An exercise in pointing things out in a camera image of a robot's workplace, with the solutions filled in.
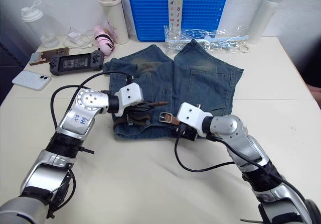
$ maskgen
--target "blue basket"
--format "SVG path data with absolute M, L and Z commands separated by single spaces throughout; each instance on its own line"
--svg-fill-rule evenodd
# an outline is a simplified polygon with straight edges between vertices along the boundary
M 226 0 L 183 0 L 182 29 L 216 30 Z M 169 25 L 168 0 L 130 0 L 140 41 L 164 41 Z

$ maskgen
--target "white water bottle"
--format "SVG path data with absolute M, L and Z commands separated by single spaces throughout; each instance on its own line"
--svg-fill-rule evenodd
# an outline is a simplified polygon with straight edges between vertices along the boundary
M 105 17 L 113 31 L 115 42 L 125 44 L 128 42 L 128 32 L 121 0 L 98 0 L 103 6 Z
M 41 4 L 41 1 L 35 1 L 31 7 L 21 9 L 21 18 L 33 32 L 40 38 L 41 42 L 47 48 L 53 48 L 59 45 L 59 41 L 54 32 L 54 27 L 51 24 L 48 16 L 35 6 Z
M 256 44 L 259 41 L 272 15 L 276 11 L 276 8 L 279 5 L 279 2 L 281 1 L 282 0 L 263 0 L 262 1 L 250 26 L 249 38 L 247 40 L 248 43 Z

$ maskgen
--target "clear plastic bag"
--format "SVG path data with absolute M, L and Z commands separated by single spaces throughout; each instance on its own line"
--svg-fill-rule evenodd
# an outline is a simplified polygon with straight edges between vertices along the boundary
M 165 42 L 172 51 L 181 51 L 186 44 L 195 39 L 206 51 L 221 51 L 228 53 L 248 52 L 247 28 L 238 26 L 233 32 L 227 30 L 205 31 L 201 29 L 181 30 L 171 32 L 164 26 Z

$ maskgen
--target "blue jeans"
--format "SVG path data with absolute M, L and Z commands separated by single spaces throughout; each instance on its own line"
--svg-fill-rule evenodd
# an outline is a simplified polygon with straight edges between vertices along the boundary
M 208 54 L 195 40 L 186 45 L 174 61 L 156 45 L 150 45 L 129 56 L 111 59 L 104 64 L 103 71 L 111 70 L 134 76 L 145 101 L 169 103 L 147 112 L 151 115 L 148 126 L 118 124 L 114 133 L 125 139 L 175 138 L 176 127 L 159 122 L 159 113 L 169 112 L 176 116 L 183 102 L 200 104 L 203 111 L 214 116 L 230 114 L 235 85 L 243 73 L 243 69 Z M 112 94 L 125 85 L 125 76 L 110 75 Z

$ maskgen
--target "white table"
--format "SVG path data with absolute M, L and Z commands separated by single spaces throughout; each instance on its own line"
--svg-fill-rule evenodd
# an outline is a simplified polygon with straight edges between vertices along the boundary
M 108 59 L 149 45 L 132 38 L 117 45 Z M 163 43 L 157 45 L 165 50 Z M 71 50 L 71 54 L 93 50 Z M 236 87 L 232 114 L 246 123 L 249 134 L 278 171 L 321 207 L 321 111 L 278 39 L 262 38 L 250 53 L 215 56 L 245 69 Z M 49 74 L 47 64 L 26 70 Z M 52 76 L 40 92 L 12 88 L 0 108 L 0 204 L 19 194 L 24 176 L 54 133 L 49 109 L 52 92 L 79 84 L 93 73 Z M 108 89 L 108 82 L 109 77 L 101 76 L 87 86 Z M 57 121 L 71 95 L 72 90 L 57 95 Z M 117 140 L 111 115 L 97 116 L 84 143 L 95 155 L 78 154 L 73 168 L 76 193 L 46 223 L 239 223 L 239 218 L 260 219 L 258 202 L 235 166 L 187 172 L 175 160 L 174 142 Z M 222 145 L 206 140 L 181 140 L 179 155 L 191 168 L 230 161 Z

